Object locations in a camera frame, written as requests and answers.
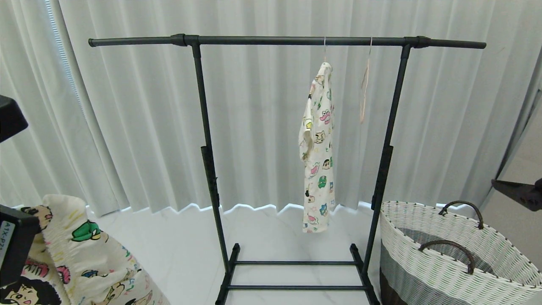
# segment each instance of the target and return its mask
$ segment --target laundry basket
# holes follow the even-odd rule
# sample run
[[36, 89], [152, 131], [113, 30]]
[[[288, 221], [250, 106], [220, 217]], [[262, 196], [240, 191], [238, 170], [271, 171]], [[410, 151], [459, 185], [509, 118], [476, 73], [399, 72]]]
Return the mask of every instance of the laundry basket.
[[[479, 220], [448, 213], [472, 206]], [[440, 212], [388, 201], [380, 213], [380, 290], [388, 304], [523, 304], [542, 291], [542, 274], [471, 203]]]

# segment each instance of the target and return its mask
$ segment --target tile floor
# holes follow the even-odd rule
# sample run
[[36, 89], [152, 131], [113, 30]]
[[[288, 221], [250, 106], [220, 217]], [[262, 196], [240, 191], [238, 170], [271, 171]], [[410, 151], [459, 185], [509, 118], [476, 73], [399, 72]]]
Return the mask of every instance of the tile floor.
[[[98, 219], [89, 210], [89, 217], [138, 258], [172, 305], [215, 303], [224, 267], [211, 209], [189, 206], [180, 213], [126, 209]], [[331, 227], [322, 234], [301, 232], [299, 206], [278, 214], [273, 206], [256, 211], [237, 206], [223, 213], [222, 221], [228, 255], [239, 243], [241, 260], [352, 260], [351, 243], [364, 257], [371, 217], [366, 204], [356, 211], [339, 206], [332, 213]], [[377, 231], [369, 268], [377, 295], [379, 255]], [[360, 285], [360, 280], [353, 266], [238, 266], [232, 284]], [[542, 304], [541, 300], [542, 294], [528, 304]], [[369, 303], [362, 291], [232, 291], [227, 304]]]

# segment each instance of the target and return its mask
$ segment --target brown basket handle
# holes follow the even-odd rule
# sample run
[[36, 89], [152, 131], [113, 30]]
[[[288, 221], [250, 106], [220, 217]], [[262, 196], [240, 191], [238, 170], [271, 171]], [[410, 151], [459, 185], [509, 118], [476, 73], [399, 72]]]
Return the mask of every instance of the brown basket handle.
[[448, 213], [448, 208], [451, 205], [456, 205], [456, 204], [463, 204], [463, 205], [468, 205], [468, 206], [472, 207], [474, 209], [474, 211], [476, 212], [476, 215], [478, 216], [478, 228], [480, 230], [483, 229], [482, 213], [480, 213], [480, 210], [475, 205], [471, 204], [468, 201], [462, 201], [462, 200], [452, 201], [449, 204], [445, 205], [438, 214], [439, 215], [445, 215], [446, 213]]
[[467, 265], [467, 273], [468, 274], [473, 274], [474, 273], [474, 256], [472, 255], [472, 253], [469, 250], [467, 250], [467, 248], [465, 248], [462, 245], [460, 245], [458, 243], [455, 243], [455, 242], [453, 242], [451, 240], [445, 240], [445, 239], [433, 240], [432, 242], [427, 242], [427, 243], [421, 245], [418, 250], [423, 252], [423, 249], [425, 249], [425, 248], [427, 248], [429, 246], [438, 245], [438, 244], [448, 244], [448, 245], [454, 246], [454, 247], [458, 248], [459, 250], [463, 251], [463, 253], [465, 253], [465, 255], [467, 255], [467, 257], [469, 258], [469, 264]]

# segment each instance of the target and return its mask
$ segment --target white label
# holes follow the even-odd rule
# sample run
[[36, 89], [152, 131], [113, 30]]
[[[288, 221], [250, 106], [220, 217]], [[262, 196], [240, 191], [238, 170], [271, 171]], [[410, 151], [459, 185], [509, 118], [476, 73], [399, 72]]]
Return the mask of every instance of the white label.
[[4, 257], [8, 251], [9, 241], [11, 236], [15, 231], [15, 224], [10, 223], [9, 221], [3, 221], [0, 226], [0, 266], [4, 263]]

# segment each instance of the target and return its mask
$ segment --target gray basket stripe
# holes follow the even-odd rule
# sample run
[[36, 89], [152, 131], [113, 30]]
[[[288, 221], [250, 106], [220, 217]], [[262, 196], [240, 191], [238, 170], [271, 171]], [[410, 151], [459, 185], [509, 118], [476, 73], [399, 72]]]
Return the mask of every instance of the gray basket stripe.
[[468, 305], [465, 301], [453, 298], [442, 291], [427, 286], [419, 278], [408, 273], [391, 258], [384, 245], [381, 245], [380, 248], [380, 269], [388, 280], [390, 287], [407, 304]]
[[[422, 231], [412, 230], [409, 228], [398, 228], [398, 229], [401, 230], [401, 232], [403, 232], [406, 236], [412, 238], [415, 242], [419, 244], [425, 244], [433, 240], [446, 239], [446, 238], [440, 238], [436, 235], [427, 234]], [[463, 253], [463, 251], [459, 250], [456, 247], [450, 247], [449, 245], [433, 245], [431, 246], [431, 250], [435, 250], [451, 258], [455, 258], [465, 265], [469, 264], [469, 259], [467, 258], [465, 253]], [[491, 265], [489, 265], [487, 262], [482, 260], [482, 258], [480, 258], [480, 256], [478, 256], [472, 250], [470, 251], [472, 255], [474, 256], [475, 268], [495, 275], [495, 273], [493, 272], [493, 268], [491, 268]]]

